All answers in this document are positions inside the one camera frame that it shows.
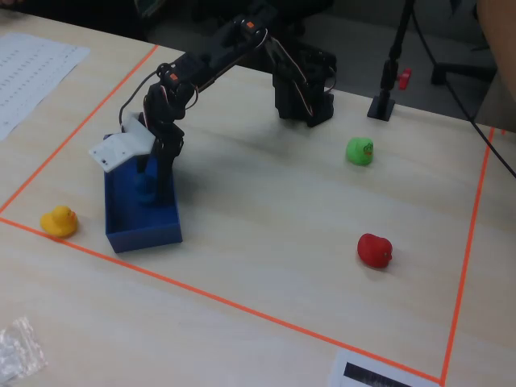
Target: microphone stand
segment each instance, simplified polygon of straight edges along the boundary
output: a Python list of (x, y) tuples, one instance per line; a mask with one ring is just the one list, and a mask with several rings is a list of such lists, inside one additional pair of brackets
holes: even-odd
[(395, 101), (390, 98), (390, 90), (393, 89), (397, 80), (397, 60), (402, 54), (403, 40), (405, 39), (406, 28), (409, 24), (410, 16), (414, 10), (414, 4), (415, 0), (405, 0), (400, 25), (397, 28), (393, 46), (389, 51), (389, 59), (384, 63), (384, 70), (381, 75), (380, 82), (380, 95), (377, 95), (372, 99), (371, 106), (369, 107), (368, 117), (372, 119), (389, 121), (390, 115), (393, 112)]

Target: plastic bag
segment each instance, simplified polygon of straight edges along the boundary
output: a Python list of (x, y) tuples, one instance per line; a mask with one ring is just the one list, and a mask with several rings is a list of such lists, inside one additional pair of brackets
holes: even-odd
[(38, 372), (47, 364), (26, 317), (0, 331), (0, 385)]

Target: orange tape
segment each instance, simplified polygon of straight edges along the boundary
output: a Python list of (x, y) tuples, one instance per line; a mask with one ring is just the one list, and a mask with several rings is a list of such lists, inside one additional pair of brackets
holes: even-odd
[(64, 139), (61, 145), (57, 147), (57, 149), (54, 152), (52, 152), (52, 154), (42, 163), (42, 165), (40, 165), (37, 168), (37, 170), (34, 171), (34, 173), (22, 184), (22, 186), (19, 187), (15, 193), (13, 193), (13, 195), (7, 200), (7, 202), (5, 202), (2, 207), (0, 207), (0, 214), (22, 193), (24, 189), (27, 188), (29, 184), (31, 184), (35, 177), (40, 174), (40, 172), (48, 165), (48, 163), (54, 157), (56, 157), (57, 153), (59, 153), (61, 149), (63, 149), (63, 147), (88, 123), (88, 121), (91, 120), (91, 118), (107, 102), (107, 100), (113, 97), (113, 94), (116, 93), (123, 86), (124, 83), (126, 83), (126, 81), (147, 61), (149, 57), (151, 57), (151, 55), (154, 53), (155, 50), (157, 50), (157, 48), (158, 46), (155, 45), (151, 49), (151, 51), (149, 51), (147, 55), (144, 56), (144, 58), (120, 81), (120, 83), (118, 83), (115, 86), (115, 88), (112, 89), (111, 92), (107, 94), (107, 96), (104, 99), (101, 100), (97, 107), (95, 107), (95, 109), (88, 114), (88, 117), (86, 117), (84, 121), (82, 121), (81, 124), (78, 127), (76, 127), (75, 130), (72, 133), (70, 133), (68, 137), (66, 137), (66, 139)]
[[(489, 142), (493, 141), (494, 127), (489, 132)], [(473, 245), (473, 238), (475, 237), (476, 217), (478, 215), (478, 207), (481, 204), (482, 188), (484, 187), (485, 171), (489, 160), (491, 150), (488, 146), (485, 147), (484, 161), (482, 162), (481, 175), (478, 179), (478, 186), (476, 187), (475, 204), (473, 204), (473, 212), (471, 215), (471, 222), (469, 223), (468, 242), (464, 251), (464, 261), (462, 263), (462, 272), (460, 273), (459, 290), (457, 292), (457, 299), (455, 302), (455, 309), (453, 311), (453, 319), (451, 321), (450, 335), (446, 347), (446, 355), (444, 356), (443, 371), (441, 372), (441, 379), (439, 384), (444, 386), (450, 367), (450, 359), (452, 357), (453, 343), (455, 342), (455, 335), (457, 331), (457, 324), (459, 323), (460, 306), (462, 304), (462, 296), (464, 295), (464, 286), (466, 284), (466, 276), (468, 274), (469, 257), (471, 255), (471, 248)]]
[(375, 355), (374, 353), (367, 352), (364, 349), (353, 347), (352, 345), (343, 343), (343, 342), (338, 341), (336, 339), (332, 339), (330, 337), (327, 337), (327, 336), (324, 336), (324, 335), (320, 335), (319, 333), (316, 333), (316, 332), (310, 331), (308, 329), (305, 329), (303, 327), (294, 325), (294, 324), (292, 324), (290, 322), (286, 322), (286, 321), (281, 320), (279, 318), (273, 317), (273, 316), (271, 316), (269, 314), (262, 313), (262, 312), (260, 312), (258, 310), (251, 309), (251, 308), (249, 308), (247, 306), (244, 306), (244, 305), (241, 305), (239, 303), (233, 302), (233, 301), (228, 300), (226, 298), (222, 298), (222, 297), (220, 297), (220, 296), (218, 296), (216, 294), (212, 294), (212, 293), (206, 292), (205, 290), (196, 288), (196, 287), (194, 287), (192, 285), (185, 284), (184, 282), (179, 282), (177, 280), (173, 280), (172, 278), (163, 276), (163, 275), (161, 275), (159, 273), (152, 272), (152, 271), (147, 270), (145, 268), (141, 268), (140, 266), (136, 266), (134, 264), (129, 264), (127, 262), (124, 262), (123, 260), (118, 260), (116, 258), (113, 258), (112, 256), (107, 256), (107, 255), (102, 254), (100, 252), (94, 252), (93, 250), (90, 250), (88, 248), (84, 248), (82, 246), (76, 245), (75, 243), (71, 243), (68, 240), (56, 238), (54, 236), (45, 234), (44, 232), (36, 230), (34, 228), (24, 226), (23, 224), (20, 224), (20, 223), (17, 223), (17, 222), (13, 222), (12, 220), (9, 220), (9, 219), (5, 219), (5, 218), (1, 218), (0, 217), (0, 222), (8, 224), (8, 225), (13, 226), (13, 227), (17, 227), (17, 228), (19, 228), (21, 230), (29, 231), (32, 234), (43, 236), (44, 238), (53, 240), (54, 242), (57, 242), (57, 243), (61, 243), (61, 244), (65, 245), (65, 246), (68, 246), (70, 248), (74, 248), (74, 249), (76, 249), (76, 250), (78, 250), (80, 252), (85, 252), (86, 254), (90, 254), (91, 256), (96, 256), (97, 258), (100, 258), (102, 260), (107, 260), (107, 261), (109, 261), (109, 262), (111, 262), (113, 264), (117, 264), (119, 266), (123, 266), (124, 268), (129, 268), (130, 270), (134, 270), (134, 271), (136, 271), (138, 273), (145, 274), (146, 276), (150, 276), (150, 277), (156, 278), (157, 280), (160, 280), (160, 281), (163, 281), (163, 282), (167, 282), (167, 283), (169, 283), (171, 285), (178, 286), (178, 287), (180, 287), (182, 289), (185, 289), (185, 290), (188, 290), (190, 292), (193, 292), (193, 293), (199, 294), (201, 296), (207, 297), (207, 298), (209, 298), (211, 300), (214, 300), (214, 301), (217, 301), (217, 302), (221, 302), (224, 305), (231, 306), (231, 307), (236, 308), (238, 310), (242, 310), (245, 313), (249, 313), (249, 314), (252, 314), (252, 315), (254, 315), (256, 317), (263, 318), (265, 320), (270, 321), (271, 323), (276, 323), (278, 325), (281, 325), (282, 327), (289, 328), (289, 329), (291, 329), (293, 331), (297, 331), (299, 333), (302, 333), (303, 335), (308, 335), (308, 336), (314, 337), (314, 338), (322, 340), (322, 341), (324, 341), (326, 343), (330, 343), (330, 344), (336, 345), (337, 347), (341, 347), (341, 348), (347, 349), (349, 351), (353, 351), (353, 352), (359, 353), (359, 354), (367, 356), (367, 357), (369, 357), (371, 359), (378, 360), (378, 361), (380, 361), (382, 363), (388, 364), (388, 365), (393, 366), (395, 368), (399, 368), (399, 369), (401, 369), (403, 371), (406, 371), (408, 373), (412, 373), (412, 374), (414, 374), (414, 375), (416, 375), (418, 377), (421, 377), (423, 379), (427, 379), (429, 381), (433, 381), (434, 383), (439, 383), (439, 378), (438, 377), (433, 377), (431, 375), (427, 375), (424, 372), (418, 371), (417, 369), (408, 367), (408, 366), (406, 366), (404, 364), (397, 363), (396, 361), (392, 361), (392, 360), (386, 359), (386, 358), (384, 358), (382, 356)]

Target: green rubber duck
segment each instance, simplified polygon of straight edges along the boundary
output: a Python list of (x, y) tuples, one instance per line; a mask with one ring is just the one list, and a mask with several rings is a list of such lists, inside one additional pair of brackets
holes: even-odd
[(353, 137), (347, 143), (346, 156), (356, 165), (371, 164), (372, 140), (367, 137)]

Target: blue box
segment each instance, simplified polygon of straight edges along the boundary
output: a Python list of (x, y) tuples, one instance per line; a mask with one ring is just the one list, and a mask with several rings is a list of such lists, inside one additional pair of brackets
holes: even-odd
[[(156, 178), (157, 162), (150, 157), (146, 175)], [(160, 203), (143, 204), (136, 192), (136, 158), (104, 173), (106, 236), (114, 252), (129, 252), (182, 242), (173, 176), (170, 196)]]

